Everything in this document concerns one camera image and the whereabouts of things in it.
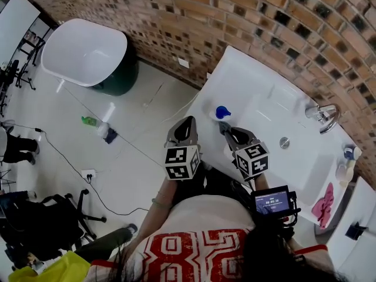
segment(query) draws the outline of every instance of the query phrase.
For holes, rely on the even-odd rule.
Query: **blue cap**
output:
[[[229,112],[229,110],[226,109],[225,106],[219,106],[217,107],[216,109],[216,117],[218,119],[223,119],[225,116],[230,116],[231,113]]]

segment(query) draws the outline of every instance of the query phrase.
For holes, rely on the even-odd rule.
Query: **sink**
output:
[[[335,171],[345,163],[344,146],[354,145],[340,125],[321,135],[322,124],[305,116],[305,109],[315,105],[309,96],[269,67],[228,46],[187,115],[196,118],[202,160],[240,182],[240,172],[224,154],[227,143],[218,124],[209,117],[220,105],[231,112],[229,124],[248,129],[265,142],[270,151],[266,172],[270,187],[288,185],[296,191],[301,215],[317,223],[311,209],[331,182],[335,213],[345,192]],[[283,137],[290,141],[285,149],[280,146]]]

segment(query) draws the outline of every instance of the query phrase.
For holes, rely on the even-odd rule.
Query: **drain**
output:
[[[282,137],[280,140],[280,146],[282,149],[287,149],[290,146],[290,140],[287,137]]]

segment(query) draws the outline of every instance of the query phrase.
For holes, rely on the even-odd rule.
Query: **yellow-green fabric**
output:
[[[9,275],[9,282],[82,282],[90,264],[72,251],[38,275],[30,267],[24,267]]]

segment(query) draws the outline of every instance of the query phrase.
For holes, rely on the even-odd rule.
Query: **green bottle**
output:
[[[93,117],[81,117],[82,123],[86,125],[96,126],[96,119]]]

